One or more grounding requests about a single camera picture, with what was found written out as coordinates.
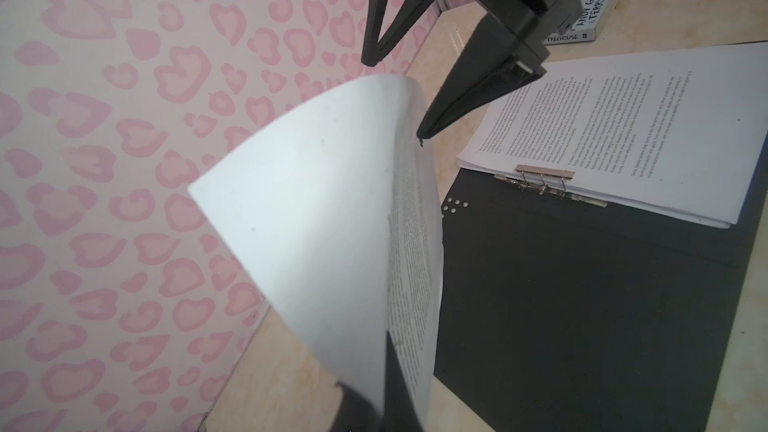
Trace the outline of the white paper sheet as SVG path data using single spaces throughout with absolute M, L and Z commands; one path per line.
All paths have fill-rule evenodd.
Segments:
M 419 84 L 337 86 L 246 139 L 189 189 L 292 332 L 382 417 L 387 334 L 424 429 L 443 284 Z

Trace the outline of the printed paper sheet back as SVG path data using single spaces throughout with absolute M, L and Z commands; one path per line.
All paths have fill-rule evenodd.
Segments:
M 727 228 L 766 135 L 766 44 L 720 45 L 555 62 L 490 104 L 458 161 Z

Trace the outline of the teal folder with black inside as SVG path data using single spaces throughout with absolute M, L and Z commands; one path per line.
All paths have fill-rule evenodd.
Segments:
M 497 431 L 704 430 L 766 192 L 716 229 L 459 172 L 436 377 Z

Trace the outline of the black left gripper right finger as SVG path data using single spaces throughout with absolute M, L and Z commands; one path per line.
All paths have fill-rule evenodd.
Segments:
M 405 377 L 390 334 L 387 334 L 386 344 L 383 430 L 385 432 L 423 431 L 411 401 Z

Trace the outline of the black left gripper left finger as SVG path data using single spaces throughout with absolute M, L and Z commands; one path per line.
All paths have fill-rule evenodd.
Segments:
M 342 399 L 329 430 L 331 432 L 379 431 L 382 417 L 373 405 L 347 385 L 337 383 L 336 386 L 342 392 Z

